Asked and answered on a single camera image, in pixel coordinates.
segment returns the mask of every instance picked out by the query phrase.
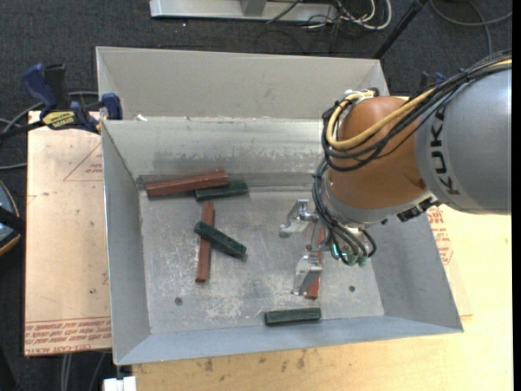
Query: wooden block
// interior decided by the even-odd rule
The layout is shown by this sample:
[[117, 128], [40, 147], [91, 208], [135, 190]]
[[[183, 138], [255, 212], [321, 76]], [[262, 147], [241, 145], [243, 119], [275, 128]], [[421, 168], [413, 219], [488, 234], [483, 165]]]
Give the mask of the wooden block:
[[[205, 222], [209, 226], [213, 226], [215, 217], [215, 210], [211, 201], [205, 201], [203, 203], [203, 213], [201, 216], [201, 222]], [[196, 283], [205, 283], [208, 280], [210, 274], [210, 261], [211, 255], [210, 241], [201, 237], [199, 242], [199, 259], [197, 261], [197, 275], [195, 276]]]
[[227, 186], [197, 190], [195, 192], [195, 199], [198, 201], [210, 200], [220, 197], [240, 196], [247, 193], [248, 188], [245, 182], [231, 182]]
[[286, 323], [318, 321], [322, 312], [318, 307], [307, 307], [303, 309], [275, 310], [265, 313], [265, 324], [276, 326]]
[[203, 188], [220, 187], [228, 184], [228, 174], [218, 172], [213, 174], [196, 175], [161, 182], [151, 182], [145, 186], [149, 197], [169, 196]]
[[[321, 229], [318, 234], [317, 241], [320, 243], [324, 240], [324, 229]], [[318, 254], [318, 263], [322, 264], [322, 251], [320, 251]], [[318, 289], [320, 288], [320, 276], [315, 280], [314, 283], [312, 283], [309, 287], [306, 293], [304, 294], [304, 297], [310, 299], [310, 300], [316, 300], [318, 298]]]

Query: cable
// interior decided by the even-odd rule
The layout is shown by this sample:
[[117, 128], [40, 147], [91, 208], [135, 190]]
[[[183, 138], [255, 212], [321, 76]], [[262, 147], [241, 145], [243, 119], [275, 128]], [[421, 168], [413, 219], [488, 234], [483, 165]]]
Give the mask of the cable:
[[296, 37], [294, 37], [290, 33], [285, 32], [283, 30], [266, 30], [265, 32], [260, 33], [259, 35], [257, 35], [255, 40], [253, 41], [253, 49], [254, 49], [255, 52], [260, 53], [259, 52], [259, 48], [258, 48], [259, 40], [263, 36], [269, 35], [270, 33], [280, 33], [281, 35], [283, 35], [285, 37], [289, 37], [294, 43], [296, 43], [296, 45], [300, 48], [300, 50], [302, 51], [303, 54], [307, 54], [308, 53], [306, 51], [306, 49], [304, 48], [304, 46], [299, 42], [299, 40]]
[[274, 23], [274, 22], [279, 21], [282, 17], [287, 15], [290, 11], [292, 11], [295, 8], [295, 6], [297, 4], [299, 4], [302, 1], [303, 0], [295, 0], [286, 10], [284, 10], [282, 13], [279, 13], [278, 15], [276, 15], [273, 19], [268, 20], [266, 23], [270, 24], [270, 23]]
[[[322, 175], [326, 172], [328, 168], [328, 165], [326, 163], [325, 159], [322, 159], [320, 164], [317, 167], [316, 173], [313, 175], [313, 187], [312, 187], [312, 196], [313, 196], [313, 202], [315, 203], [316, 211], [318, 216], [320, 217], [322, 223], [326, 226], [327, 230], [330, 233], [330, 241], [332, 243], [331, 245], [331, 251], [333, 252], [336, 249], [339, 250], [339, 242], [335, 238], [335, 236], [339, 236], [346, 244], [349, 246], [349, 248], [352, 250], [355, 254], [362, 254], [369, 257], [372, 256], [374, 252], [376, 251], [376, 244], [373, 241], [373, 239], [367, 234], [367, 239], [369, 240], [371, 244], [371, 252], [370, 254], [366, 253], [366, 247], [365, 245], [353, 234], [349, 229], [346, 229], [343, 227], [337, 220], [334, 218], [330, 212], [327, 210], [326, 206], [322, 203], [322, 198], [320, 196], [320, 190], [321, 190], [321, 180]], [[334, 253], [332, 253], [332, 256], [335, 258], [340, 258], [342, 262], [346, 265], [350, 265], [348, 260], [345, 258], [344, 254], [339, 252], [338, 256], [336, 256]]]
[[72, 354], [65, 354], [62, 361], [61, 376], [59, 378], [59, 389], [60, 391], [67, 391], [68, 387], [68, 374], [71, 369]]
[[103, 360], [105, 359], [105, 352], [102, 352], [101, 358], [98, 361], [98, 364], [96, 365], [96, 368], [94, 369], [94, 374], [92, 374], [92, 380], [90, 381], [89, 388], [87, 391], [92, 391], [94, 389], [94, 384], [96, 383], [96, 380], [98, 379], [98, 373], [99, 369], [101, 368], [101, 365], [103, 363]]
[[[384, 117], [381, 121], [371, 126], [367, 131], [361, 132], [347, 141], [338, 141], [333, 136], [334, 129], [339, 121], [340, 114], [352, 106], [358, 99], [360, 93], [351, 92], [344, 96], [335, 106], [323, 114], [324, 127], [322, 131], [322, 147], [326, 163], [340, 172], [353, 171], [369, 164], [372, 160], [388, 155], [390, 152], [380, 155], [387, 144], [398, 134], [403, 132], [408, 126], [413, 124], [419, 117], [427, 114], [430, 116], [437, 109], [447, 103], [465, 84], [472, 83], [480, 78], [512, 67], [511, 50], [500, 51], [492, 54], [478, 63], [472, 65], [467, 70], [463, 70], [458, 75], [448, 80], [442, 81], [423, 93], [402, 104], [397, 110]], [[367, 145], [367, 143], [391, 120], [398, 122], [378, 141]], [[399, 143], [402, 144], [412, 133], [409, 133]], [[335, 164], [331, 158], [357, 159], [358, 163], [350, 166]]]
[[483, 29], [485, 30], [485, 36], [487, 37], [487, 48], [488, 48], [488, 54], [492, 54], [492, 39], [490, 38], [490, 31], [488, 30], [488, 25], [485, 24], [485, 19], [481, 12], [478, 10], [478, 8], [475, 6], [473, 2], [469, 2], [471, 7], [474, 9], [474, 11], [478, 14], [479, 18], [481, 19], [481, 22], [483, 22]]
[[416, 133], [418, 131], [418, 129], [420, 127], [422, 127], [423, 123], [425, 123], [428, 118], [430, 117], [430, 115], [428, 116], [425, 116], [422, 121], [420, 121], [420, 123], [418, 124], [418, 126], [416, 126], [414, 129], [412, 129], [402, 140], [400, 143], [398, 143], [391, 151], [389, 152], [386, 152], [385, 154], [383, 155], [380, 155], [379, 158], [384, 158], [385, 156], [388, 156], [388, 155], [391, 155], [394, 151], [397, 151], [401, 145], [403, 145], [405, 143], [405, 141], [407, 141], [407, 139], [409, 139], [414, 133]]
[[376, 253], [376, 242], [373, 237], [367, 232], [366, 229], [362, 229], [361, 232], [364, 234], [369, 243], [371, 244], [371, 252], [367, 254], [367, 257], [372, 257]]
[[[325, 20], [321, 23], [312, 22], [311, 20], [314, 19], [315, 17], [323, 17]], [[338, 20], [338, 17], [335, 19], [332, 19], [329, 17], [329, 15], [313, 15], [308, 19], [308, 21], [303, 26], [303, 28], [306, 30], [323, 28], [324, 26], [327, 26], [328, 24], [332, 24], [332, 23], [336, 22], [337, 20]]]
[[[98, 97], [99, 93], [97, 91], [80, 90], [80, 91], [71, 91], [70, 93], [68, 93], [68, 95], [71, 96], [71, 97], [79, 96], [79, 97], [83, 98], [84, 96]], [[21, 113], [18, 113], [10, 121], [8, 119], [0, 118], [0, 121], [2, 121], [4, 123], [7, 123], [7, 126], [5, 128], [3, 128], [2, 133], [7, 133], [13, 126], [20, 127], [20, 124], [18, 122], [21, 119], [23, 119], [25, 117], [25, 115], [27, 115], [27, 113], [41, 110], [44, 107], [45, 107], [44, 103], [36, 103], [36, 104], [33, 104], [31, 107], [26, 108], [25, 110], [23, 110]], [[26, 162], [20, 162], [18, 164], [13, 164], [13, 165], [4, 165], [4, 166], [0, 166], [0, 171], [9, 171], [9, 170], [12, 170], [12, 169], [23, 168], [25, 166], [27, 166]]]
[[374, 18], [374, 14], [376, 12], [375, 9], [375, 3], [374, 0], [370, 0], [371, 2], [371, 13], [369, 15], [363, 15], [361, 17], [355, 17], [352, 15], [342, 4], [339, 0], [335, 0], [336, 6], [338, 7], [340, 13], [342, 14], [340, 16], [341, 20], [346, 20], [348, 22], [358, 24], [364, 29], [376, 31], [376, 30], [382, 30], [385, 29], [392, 21], [392, 4], [390, 0], [384, 0], [385, 2], [385, 8], [387, 9], [387, 18], [385, 21], [380, 25], [370, 25], [367, 24], [368, 21], [372, 20]]
[[481, 22], [477, 22], [477, 23], [460, 22], [459, 20], [452, 19], [452, 18], [444, 15], [443, 13], [441, 13], [441, 11], [435, 6], [435, 4], [432, 0], [429, 0], [429, 3], [431, 4], [432, 10], [434, 10], [434, 12], [437, 15], [441, 16], [443, 19], [447, 20], [448, 22], [457, 24], [459, 26], [469, 26], [469, 27], [485, 26], [488, 24], [495, 24], [495, 23], [502, 22], [503, 20], [506, 20], [512, 16], [512, 11], [510, 11], [506, 15], [503, 15], [496, 19], [482, 20]]
[[[355, 0], [342, 0], [341, 2], [337, 0], [340, 4], [340, 6], [347, 12], [349, 12], [349, 6], [352, 5]], [[331, 39], [330, 39], [330, 45], [329, 45], [329, 53], [333, 54], [335, 53], [335, 44], [337, 42], [337, 38], [339, 36], [339, 33], [342, 33], [345, 37], [348, 37], [350, 39], [353, 38], [359, 38], [361, 36], [361, 32], [364, 30], [363, 28], [360, 28], [357, 24], [354, 24], [352, 22], [346, 22], [342, 20], [341, 17], [341, 11], [338, 12], [338, 19], [335, 21], [332, 32], [331, 32]], [[353, 26], [357, 26], [358, 34], [350, 33], [348, 31], [342, 30], [342, 25], [349, 24]]]

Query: black cable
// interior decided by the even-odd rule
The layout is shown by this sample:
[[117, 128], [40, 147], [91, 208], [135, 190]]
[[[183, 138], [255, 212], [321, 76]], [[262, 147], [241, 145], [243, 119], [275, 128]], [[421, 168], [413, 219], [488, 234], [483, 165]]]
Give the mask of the black cable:
[[[317, 209], [317, 214], [321, 218], [321, 221], [324, 223], [328, 231], [330, 232], [332, 242], [336, 246], [336, 248], [339, 250], [339, 256], [342, 259], [342, 261], [348, 265], [348, 261], [345, 259], [344, 255], [342, 254], [341, 250], [339, 249], [338, 240], [336, 240], [335, 235], [339, 236], [349, 247], [350, 249], [355, 253], [356, 251], [359, 251], [358, 253], [366, 254], [366, 248], [365, 245], [349, 230], [342, 227], [342, 225], [339, 224], [339, 222], [331, 216], [327, 208], [324, 206], [321, 200], [320, 196], [320, 185], [322, 180], [322, 175], [327, 170], [327, 163], [326, 159], [322, 159], [319, 166], [317, 167], [316, 173], [313, 175], [314, 181], [313, 181], [313, 189], [312, 189], [312, 196], [313, 201], [315, 203], [315, 207]], [[376, 251], [376, 244], [372, 240], [372, 238], [368, 238], [368, 240], [371, 243], [371, 255]]]
[[[509, 59], [511, 58], [511, 50], [507, 51], [500, 51], [496, 54], [492, 54], [489, 57], [482, 59], [478, 63], [474, 64], [467, 70], [459, 73], [458, 75], [442, 81], [440, 84], [435, 85], [434, 91], [425, 99], [421, 104], [419, 104], [416, 108], [414, 108], [411, 112], [409, 112], [407, 115], [402, 117], [398, 123], [393, 126], [393, 128], [378, 142], [371, 144], [368, 147], [364, 147], [362, 149], [354, 150], [355, 147], [349, 148], [349, 149], [334, 149], [329, 145], [329, 143], [326, 141], [326, 124], [329, 120], [332, 110], [326, 111], [324, 113], [324, 130], [322, 133], [322, 146], [324, 147], [324, 154], [326, 158], [326, 162], [328, 165], [341, 172], [347, 172], [347, 171], [353, 171], [355, 169], [359, 169], [362, 166], [368, 164], [374, 159], [377, 159], [379, 157], [379, 153], [383, 150], [383, 148], [387, 145], [387, 143], [394, 137], [396, 137], [400, 132], [402, 132], [407, 126], [409, 126], [411, 123], [413, 123], [418, 117], [420, 117], [424, 112], [426, 112], [429, 109], [433, 109], [437, 106], [437, 104], [442, 103], [444, 99], [447, 99], [453, 92], [457, 91], [459, 88], [461, 88], [464, 84], [478, 80], [481, 77], [488, 75], [492, 72], [495, 72], [497, 70], [511, 68], [511, 64], [509, 65], [501, 65], [497, 64], [501, 60]], [[345, 166], [341, 167], [338, 165], [335, 165], [331, 161], [331, 157], [337, 157], [337, 158], [356, 158], [361, 155], [365, 155], [367, 153], [370, 153], [366, 158], [363, 160], [360, 160], [360, 162], [356, 165], [352, 166]]]
[[[324, 21], [322, 22], [322, 24], [320, 24], [321, 22], [318, 22], [316, 20], [313, 21], [315, 18], [323, 18]], [[304, 26], [305, 27], [305, 31], [308, 32], [308, 33], [323, 34], [323, 31], [326, 28], [326, 26], [333, 24], [334, 22], [336, 22], [337, 19], [338, 19], [338, 16], [336, 18], [330, 18], [329, 17], [329, 12], [327, 13], [327, 15], [312, 15], [301, 26]]]
[[68, 388], [68, 373], [71, 369], [71, 358], [72, 354], [65, 354], [63, 356], [62, 367], [61, 367], [61, 376], [59, 381], [59, 389], [60, 391], [67, 391]]
[[90, 385], [87, 391], [92, 391], [94, 389], [94, 384], [96, 383], [96, 380], [98, 379], [98, 373], [101, 368], [101, 365], [103, 363], [103, 360], [105, 359], [105, 356], [107, 354], [105, 352], [102, 352], [101, 358], [98, 360], [98, 364], [96, 365], [96, 368], [94, 369], [94, 374], [92, 375], [92, 380], [90, 380]]
[[10, 210], [3, 208], [0, 205], [0, 223], [4, 226], [10, 227], [12, 230], [16, 231], [20, 235], [25, 233], [25, 220], [13, 213]]
[[458, 26], [468, 26], [468, 27], [479, 27], [479, 26], [485, 26], [485, 25], [488, 25], [488, 24], [495, 24], [495, 23], [499, 23], [499, 22], [502, 22], [503, 20], [506, 20], [508, 19], [509, 17], [512, 16], [512, 11], [508, 12], [506, 15], [503, 15], [501, 17], [498, 17], [496, 19], [491, 19], [491, 20], [482, 20], [481, 22], [476, 22], [476, 23], [470, 23], [470, 22], [461, 22], [459, 20], [456, 20], [456, 19], [453, 19], [453, 18], [450, 18], [448, 17], [447, 15], [444, 15], [434, 4], [434, 2], [432, 0], [429, 0], [429, 3], [431, 4], [431, 7], [432, 7], [432, 10], [437, 14], [439, 15], [441, 18], [447, 20], [448, 22], [450, 23], [453, 23], [453, 24], [457, 24]]
[[[79, 91], [71, 91], [68, 93], [68, 95], [71, 97], [79, 96], [79, 97], [81, 97], [81, 100], [83, 102], [83, 97], [98, 97], [99, 93], [97, 91], [91, 91], [91, 90], [79, 90]], [[18, 122], [20, 120], [22, 120], [29, 112], [38, 111], [44, 107], [45, 107], [44, 103], [36, 103], [36, 104], [33, 104], [31, 107], [26, 108], [22, 112], [18, 113], [13, 119], [11, 119], [11, 121], [7, 124], [7, 126], [2, 129], [2, 132], [0, 133], [0, 135], [7, 133], [13, 126], [17, 126]], [[30, 130], [30, 128], [32, 128], [32, 127], [38, 127], [38, 126], [37, 125], [29, 126], [29, 128], [27, 128], [26, 131]], [[0, 147], [1, 146], [2, 146], [2, 137], [0, 136]], [[7, 170], [11, 170], [11, 169], [23, 168], [25, 166], [27, 166], [27, 163], [20, 162], [19, 164], [0, 166], [0, 170], [7, 171]]]
[[369, 243], [371, 244], [371, 251], [367, 254], [367, 257], [372, 257], [376, 253], [376, 242], [373, 237], [367, 232], [366, 229], [362, 229], [361, 232], [364, 234]]
[[409, 139], [413, 134], [415, 134], [415, 133], [418, 131], [418, 129], [419, 129], [420, 127], [422, 127], [422, 125], [423, 125], [423, 124], [424, 124], [424, 123], [429, 119], [429, 117], [431, 117], [435, 112], [439, 111], [440, 108], [442, 108], [445, 104], [447, 104], [447, 103], [449, 102], [449, 100], [453, 98], [453, 96], [454, 96], [455, 94], [456, 94], [456, 91], [455, 91], [453, 94], [451, 94], [449, 97], [447, 97], [447, 98], [445, 99], [445, 101], [444, 101], [444, 102], [443, 102], [443, 103], [442, 103], [438, 108], [432, 109], [432, 111], [431, 111], [428, 115], [426, 115], [426, 116], [425, 116], [425, 117], [424, 117], [424, 118], [423, 118], [423, 119], [418, 123], [418, 125], [417, 125], [414, 129], [412, 129], [412, 130], [411, 130], [411, 131], [410, 131], [410, 132], [409, 132], [409, 133], [408, 133], [408, 134], [407, 134], [407, 135], [406, 135], [406, 136], [401, 140], [400, 143], [398, 143], [398, 144], [397, 144], [397, 145], [396, 145], [396, 146], [395, 146], [391, 151], [386, 152], [386, 153], [384, 153], [383, 155], [380, 155], [377, 159], [384, 158], [385, 156], [391, 155], [394, 151], [396, 151], [396, 150], [397, 150], [401, 145], [403, 145], [403, 144], [405, 143], [405, 141], [406, 141], [407, 139]]
[[408, 11], [403, 15], [403, 17], [398, 21], [396, 27], [391, 31], [391, 34], [387, 37], [386, 41], [381, 45], [381, 47], [374, 53], [373, 58], [381, 59], [387, 50], [392, 46], [395, 40], [401, 35], [401, 33], [405, 30], [407, 25], [412, 21], [412, 19], [423, 9], [423, 6], [427, 3], [428, 0], [414, 0]]
[[341, 259], [342, 261], [345, 260], [345, 257], [340, 250], [339, 242], [332, 233], [330, 233], [330, 254], [333, 259]]
[[266, 23], [270, 24], [270, 23], [274, 23], [274, 22], [279, 21], [282, 17], [284, 17], [290, 11], [292, 11], [297, 4], [299, 4], [300, 2], [303, 2], [303, 1], [304, 0], [295, 0], [286, 10], [284, 10], [282, 13], [279, 13], [278, 15], [276, 15], [273, 19], [268, 20]]
[[16, 129], [11, 130], [9, 132], [1, 132], [0, 133], [0, 142], [3, 142], [6, 139], [12, 138], [13, 136], [16, 136], [17, 134], [25, 134], [29, 132], [30, 130], [38, 129], [40, 127], [45, 126], [45, 123], [36, 122], [36, 123], [30, 123], [25, 126], [18, 126]]
[[469, 4], [471, 5], [471, 7], [474, 9], [474, 11], [477, 13], [477, 15], [479, 16], [479, 18], [481, 19], [481, 22], [483, 23], [483, 29], [485, 31], [485, 36], [487, 37], [487, 48], [488, 48], [488, 54], [491, 55], [492, 54], [492, 39], [490, 38], [490, 31], [488, 30], [488, 24], [485, 22], [485, 19], [483, 17], [483, 15], [481, 14], [481, 12], [478, 10], [478, 8], [476, 7], [476, 5], [473, 3], [473, 2], [469, 2]]
[[354, 22], [347, 22], [345, 20], [337, 20], [337, 33], [340, 33], [343, 37], [346, 37], [351, 40], [360, 39], [362, 36], [364, 36], [364, 31], [359, 24], [356, 24]]
[[[346, 8], [346, 10], [347, 10], [348, 4], [350, 4], [351, 1], [352, 0], [342, 0], [342, 7]], [[349, 25], [354, 24], [354, 23], [353, 22], [343, 22], [342, 19], [340, 18], [339, 11], [337, 11], [337, 14], [336, 14], [335, 18], [332, 19], [332, 18], [329, 17], [332, 7], [337, 6], [337, 5], [338, 5], [338, 3], [335, 0], [330, 0], [329, 5], [328, 5], [329, 6], [329, 10], [327, 12], [327, 16], [325, 16], [325, 15], [315, 15], [315, 16], [311, 16], [311, 18], [309, 19], [309, 20], [311, 20], [314, 17], [324, 17], [324, 18], [326, 18], [325, 23], [321, 27], [321, 32], [323, 32], [323, 30], [326, 28], [326, 26], [332, 26], [331, 31], [328, 33], [331, 36], [330, 42], [329, 42], [329, 50], [328, 50], [329, 53], [332, 53], [333, 50], [335, 49], [335, 42], [333, 41], [333, 39], [336, 40], [338, 32], [342, 33], [343, 36], [348, 37], [350, 39], [358, 39], [358, 38], [360, 38], [361, 35], [362, 35], [362, 32], [363, 32], [363, 28], [357, 28], [358, 29], [358, 33], [351, 33], [348, 30], [343, 29], [343, 26], [345, 24], [347, 26], [349, 26]], [[310, 32], [311, 29], [312, 28], [310, 26], [308, 26], [306, 30]]]
[[266, 30], [265, 32], [263, 33], [260, 33], [256, 36], [255, 40], [253, 41], [253, 50], [260, 54], [268, 54], [268, 53], [274, 53], [274, 54], [282, 54], [282, 52], [264, 52], [264, 51], [259, 51], [259, 48], [258, 48], [258, 44], [259, 44], [259, 41], [262, 37], [266, 36], [266, 35], [269, 35], [270, 33], [279, 33], [285, 37], [289, 37], [294, 43], [296, 43], [296, 45], [300, 48], [300, 51], [302, 54], [307, 54], [308, 52], [306, 51], [306, 49], [304, 48], [304, 46], [302, 45], [302, 43], [300, 43], [300, 41], [294, 37], [293, 35], [291, 35], [289, 32], [285, 32], [283, 30]]
[[[350, 5], [352, 3], [352, 0], [342, 0], [341, 3], [342, 4], [340, 4], [340, 2], [338, 2], [337, 0], [331, 0], [330, 6], [331, 5], [336, 6], [339, 13], [343, 12], [345, 14], [346, 12], [348, 12], [348, 5]], [[328, 50], [330, 54], [332, 54], [335, 51], [335, 45], [336, 45], [338, 32], [340, 30], [341, 23], [342, 23], [342, 20], [339, 15], [338, 19], [335, 21], [335, 23], [333, 25], [333, 30], [331, 32], [331, 39], [329, 42], [329, 50]]]

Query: black carpet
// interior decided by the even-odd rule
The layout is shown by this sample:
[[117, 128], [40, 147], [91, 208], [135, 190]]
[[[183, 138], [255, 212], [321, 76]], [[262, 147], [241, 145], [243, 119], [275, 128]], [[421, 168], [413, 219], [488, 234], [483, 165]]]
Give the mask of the black carpet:
[[[0, 0], [0, 118], [10, 120], [36, 103], [20, 83], [25, 69], [36, 63], [65, 63], [70, 90], [96, 90], [96, 46], [372, 58], [415, 0], [391, 0], [392, 22], [377, 32], [353, 24], [309, 31], [302, 25], [283, 22], [152, 20], [149, 1]], [[501, 18], [512, 11], [513, 2], [433, 1], [440, 11], [463, 23]], [[353, 7], [357, 4], [364, 2], [353, 2]], [[492, 48], [488, 47], [487, 33]], [[490, 50], [511, 47], [512, 17], [492, 23], [485, 30], [483, 26], [444, 20], [427, 4], [384, 54], [383, 71], [392, 94], [413, 95], [419, 90], [422, 72], [450, 76], [482, 59]], [[26, 153], [24, 135], [8, 139], [0, 146], [0, 167], [25, 162]], [[26, 169], [0, 170], [0, 181], [24, 217]], [[23, 310], [22, 240], [0, 257], [0, 349], [21, 389], [58, 390], [61, 357], [23, 356]], [[99, 359], [99, 353], [73, 355], [69, 389], [87, 390]], [[99, 378], [116, 375], [110, 361], [110, 357], [103, 360]]]

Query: metal stand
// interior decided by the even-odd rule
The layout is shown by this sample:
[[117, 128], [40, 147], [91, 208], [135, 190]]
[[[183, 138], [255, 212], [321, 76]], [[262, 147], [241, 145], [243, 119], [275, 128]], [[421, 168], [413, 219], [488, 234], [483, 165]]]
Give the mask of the metal stand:
[[387, 52], [387, 50], [391, 47], [394, 41], [401, 35], [404, 29], [407, 27], [409, 22], [423, 9], [423, 7], [427, 4], [429, 0], [414, 0], [411, 4], [409, 10], [405, 13], [405, 15], [401, 18], [398, 25], [392, 30], [391, 34], [387, 38], [387, 40], [382, 44], [380, 49], [376, 51], [373, 58], [380, 59], [383, 54]]
[[[297, 0], [151, 0], [152, 18], [206, 18], [230, 20], [271, 20]], [[330, 4], [295, 4], [281, 20], [322, 22], [334, 17], [336, 9]]]

